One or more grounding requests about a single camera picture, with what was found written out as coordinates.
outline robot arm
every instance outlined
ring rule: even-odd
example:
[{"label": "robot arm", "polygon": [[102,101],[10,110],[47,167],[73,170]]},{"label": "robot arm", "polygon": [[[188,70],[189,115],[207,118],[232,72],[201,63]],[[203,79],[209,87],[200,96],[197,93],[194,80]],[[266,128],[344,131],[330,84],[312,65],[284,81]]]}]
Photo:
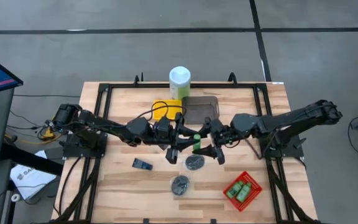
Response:
[{"label": "robot arm", "polygon": [[313,126],[336,124],[341,117],[341,112],[338,112],[332,102],[320,100],[278,116],[235,114],[230,126],[223,125],[218,119],[206,118],[203,127],[199,131],[194,131],[184,126],[185,120],[181,113],[176,114],[175,127],[166,117],[154,124],[150,124],[143,117],[137,117],[124,125],[95,116],[78,105],[65,104],[59,107],[50,126],[57,131],[71,131],[82,140],[82,144],[86,144],[91,149],[98,146],[98,138],[93,137],[99,131],[117,136],[132,147],[141,143],[158,145],[163,150],[167,149],[166,159],[171,164],[176,164],[179,152],[200,141],[193,139],[192,136],[199,134],[201,138],[206,138],[210,135],[212,144],[193,153],[217,158],[219,164],[223,164],[225,162],[223,145],[232,144],[252,135],[258,139],[270,138],[270,147],[280,147],[293,136]]}]

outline wooden table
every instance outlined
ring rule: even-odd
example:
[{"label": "wooden table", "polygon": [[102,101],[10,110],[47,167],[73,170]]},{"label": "wooden table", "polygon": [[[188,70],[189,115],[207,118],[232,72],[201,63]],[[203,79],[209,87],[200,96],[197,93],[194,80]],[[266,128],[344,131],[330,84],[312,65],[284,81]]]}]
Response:
[{"label": "wooden table", "polygon": [[[98,82],[84,84],[80,100],[84,109],[94,110],[98,85]],[[284,85],[267,83],[267,86],[273,114],[288,112],[290,105]],[[219,119],[223,124],[229,124],[236,113],[256,114],[251,89],[191,89],[191,96],[205,95],[218,98]],[[114,89],[108,119],[126,123],[149,110],[153,100],[169,97],[168,88]],[[250,141],[259,149],[256,139]],[[203,147],[209,143],[210,139],[202,140]],[[206,157],[206,164],[202,169],[189,171],[184,161],[191,154],[191,149],[184,150],[178,156],[177,164],[172,165],[165,160],[165,152],[158,146],[129,147],[117,137],[109,135],[106,155],[101,161],[92,222],[141,223],[143,218],[149,218],[151,223],[209,223],[214,218],[218,223],[275,223],[265,161],[258,160],[244,141],[234,149],[224,148],[223,151],[226,156],[225,164],[220,166],[216,160]],[[153,171],[131,167],[135,157],[153,164]],[[65,162],[62,180],[66,178],[75,160],[73,158]],[[77,163],[68,179],[62,210],[70,204],[78,191],[83,161],[84,159]],[[286,158],[283,163],[290,193],[306,214],[316,218],[305,168],[294,159]],[[262,186],[263,191],[240,213],[222,191],[244,170]],[[190,187],[182,197],[174,196],[170,190],[170,182],[178,175],[185,175],[190,179]],[[58,195],[62,185],[63,181],[60,182]],[[286,218],[282,196],[281,193],[278,194],[282,217]],[[85,217],[87,204],[88,195],[83,201],[82,218]]]}]

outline gray floor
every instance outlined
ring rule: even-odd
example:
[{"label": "gray floor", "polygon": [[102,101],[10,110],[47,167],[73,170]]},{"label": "gray floor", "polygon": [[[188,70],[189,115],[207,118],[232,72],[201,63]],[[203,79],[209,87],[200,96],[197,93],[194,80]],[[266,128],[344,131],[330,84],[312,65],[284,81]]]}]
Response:
[{"label": "gray floor", "polygon": [[[358,27],[356,0],[257,0],[266,27]],[[252,27],[248,1],[230,0],[0,0],[0,30]],[[332,100],[344,117],[335,126],[311,129],[304,150],[319,219],[358,223],[358,154],[347,141],[347,124],[358,116],[358,32],[263,34],[272,80],[285,82],[293,109]],[[17,94],[79,95],[85,81],[168,80],[177,65],[194,80],[263,81],[253,33],[0,35],[0,63],[22,78]],[[43,123],[60,103],[76,98],[19,98],[13,112]],[[11,116],[9,124],[27,126]],[[358,131],[351,133],[358,148]],[[31,137],[23,139],[33,141]],[[56,144],[32,146],[60,155]],[[57,184],[17,204],[14,223],[46,222]]]}]

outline red plastic crate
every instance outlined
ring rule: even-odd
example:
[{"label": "red plastic crate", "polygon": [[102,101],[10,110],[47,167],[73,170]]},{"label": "red plastic crate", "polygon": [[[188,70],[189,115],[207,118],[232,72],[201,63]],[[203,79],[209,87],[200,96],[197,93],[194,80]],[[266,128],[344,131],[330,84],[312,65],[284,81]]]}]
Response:
[{"label": "red plastic crate", "polygon": [[[233,198],[229,198],[226,195],[226,192],[230,190],[230,188],[238,181],[242,181],[244,184],[251,182],[251,191],[249,192],[246,200],[244,202],[239,202],[236,199],[236,196]],[[224,189],[223,194],[231,201],[231,203],[235,206],[236,209],[238,209],[239,212],[242,212],[252,201],[253,199],[258,196],[259,193],[261,193],[262,188],[259,186],[259,184],[247,173],[247,171],[244,171],[240,176],[238,176],[231,184]]]}]

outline white paper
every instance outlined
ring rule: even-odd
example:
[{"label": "white paper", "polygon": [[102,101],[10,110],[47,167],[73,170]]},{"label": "white paper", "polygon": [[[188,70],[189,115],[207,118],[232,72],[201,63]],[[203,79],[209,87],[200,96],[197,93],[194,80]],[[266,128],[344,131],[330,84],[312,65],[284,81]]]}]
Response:
[{"label": "white paper", "polygon": [[[45,151],[39,151],[35,153],[36,156],[47,158]],[[56,175],[48,174],[46,172],[35,170],[34,168],[17,165],[11,169],[11,180],[15,183],[18,191],[22,195],[23,199],[26,200],[34,196],[42,188],[46,186],[47,183],[51,182]]]}]

